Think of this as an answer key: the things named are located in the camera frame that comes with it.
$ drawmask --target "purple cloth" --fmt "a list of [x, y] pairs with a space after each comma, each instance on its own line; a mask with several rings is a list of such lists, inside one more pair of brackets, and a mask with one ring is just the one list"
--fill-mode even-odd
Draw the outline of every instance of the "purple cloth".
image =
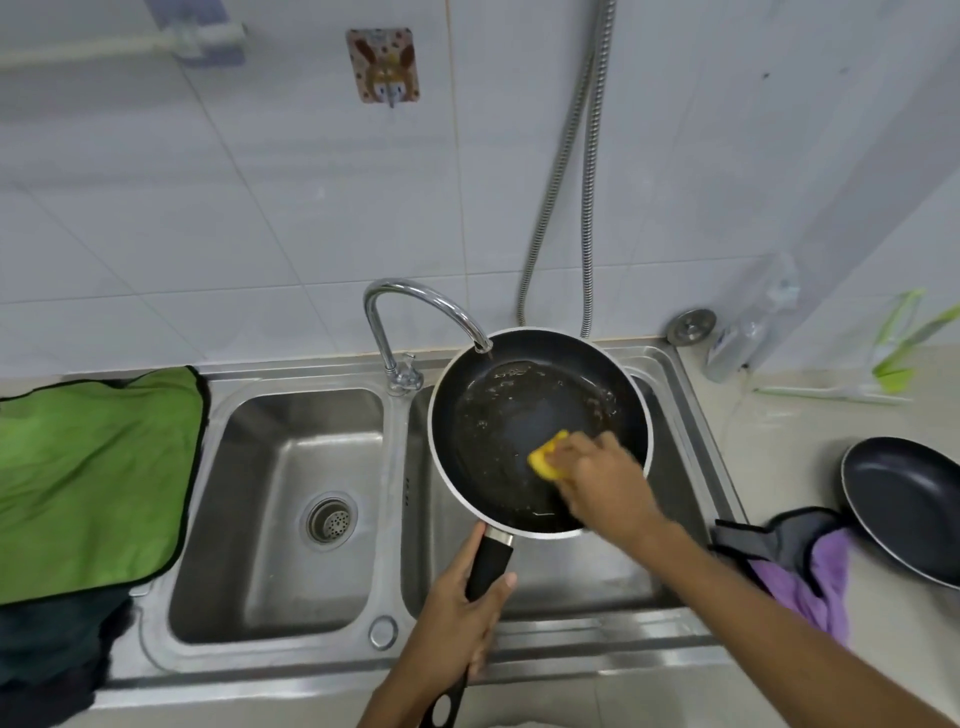
[[850, 636], [844, 607], [849, 546], [850, 534], [846, 528], [830, 531], [813, 544], [808, 576], [816, 581], [822, 596], [817, 596], [802, 576], [772, 561], [751, 559], [749, 564], [770, 596], [846, 645]]

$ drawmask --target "faucet spout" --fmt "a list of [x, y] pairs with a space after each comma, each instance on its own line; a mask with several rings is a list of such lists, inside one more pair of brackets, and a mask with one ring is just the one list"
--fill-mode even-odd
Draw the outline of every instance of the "faucet spout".
[[[473, 339], [473, 347], [478, 352], [487, 353], [493, 348], [493, 341], [473, 320], [473, 317], [440, 291], [436, 291], [428, 285], [417, 283], [415, 280], [375, 280], [364, 291], [363, 307], [367, 314], [367, 321], [370, 323], [373, 338], [376, 340], [376, 346], [380, 349], [380, 356], [383, 357], [383, 367], [386, 370], [387, 379], [390, 381], [391, 394], [399, 396], [406, 392], [416, 392], [423, 386], [423, 375], [414, 368], [409, 360], [399, 364], [396, 362], [394, 352], [390, 348], [390, 342], [387, 340], [387, 334], [383, 330], [380, 314], [376, 309], [376, 300], [384, 293], [400, 293], [429, 303], [457, 322], [460, 328]], [[411, 360], [413, 359], [412, 355], [408, 354], [408, 356]]]

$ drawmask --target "pan handle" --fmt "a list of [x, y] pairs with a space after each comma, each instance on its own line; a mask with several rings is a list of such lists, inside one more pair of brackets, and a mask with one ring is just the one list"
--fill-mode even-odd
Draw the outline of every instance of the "pan handle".
[[[487, 526], [476, 555], [473, 557], [473, 568], [470, 569], [470, 576], [467, 579], [466, 594], [469, 601], [476, 601], [486, 594], [492, 583], [507, 570], [507, 564], [510, 563], [510, 557], [514, 553], [514, 548], [511, 546], [513, 540], [514, 537], [511, 534], [491, 525]], [[430, 707], [426, 709], [420, 721], [420, 728], [450, 728], [457, 719], [460, 701], [466, 689], [467, 674], [464, 672], [463, 677], [430, 703]], [[433, 711], [444, 695], [450, 699], [450, 712], [446, 715], [444, 723], [437, 725], [433, 722]]]

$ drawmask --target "plastic bottle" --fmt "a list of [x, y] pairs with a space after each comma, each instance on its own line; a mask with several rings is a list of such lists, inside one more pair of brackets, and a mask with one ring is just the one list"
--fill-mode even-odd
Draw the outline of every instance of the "plastic bottle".
[[800, 283], [793, 257], [780, 254], [774, 273], [770, 286], [713, 342], [704, 369], [707, 379], [722, 382], [746, 365], [769, 335], [777, 314], [797, 307]]

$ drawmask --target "frying pan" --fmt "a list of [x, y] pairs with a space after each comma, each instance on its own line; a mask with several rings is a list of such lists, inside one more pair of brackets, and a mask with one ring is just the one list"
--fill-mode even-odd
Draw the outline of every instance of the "frying pan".
[[960, 589], [960, 465], [911, 440], [872, 437], [844, 454], [840, 482], [881, 548], [920, 576]]
[[[453, 357], [427, 412], [441, 477], [487, 523], [467, 582], [470, 601], [507, 569], [514, 536], [565, 539], [584, 530], [556, 487], [527, 464], [532, 450], [560, 429], [590, 437], [610, 430], [644, 473], [654, 451], [647, 403], [605, 352], [549, 328], [508, 328], [490, 338], [489, 352], [467, 347]], [[450, 710], [443, 726], [456, 719], [466, 685], [464, 675], [444, 693]], [[433, 705], [420, 725], [434, 725]]]

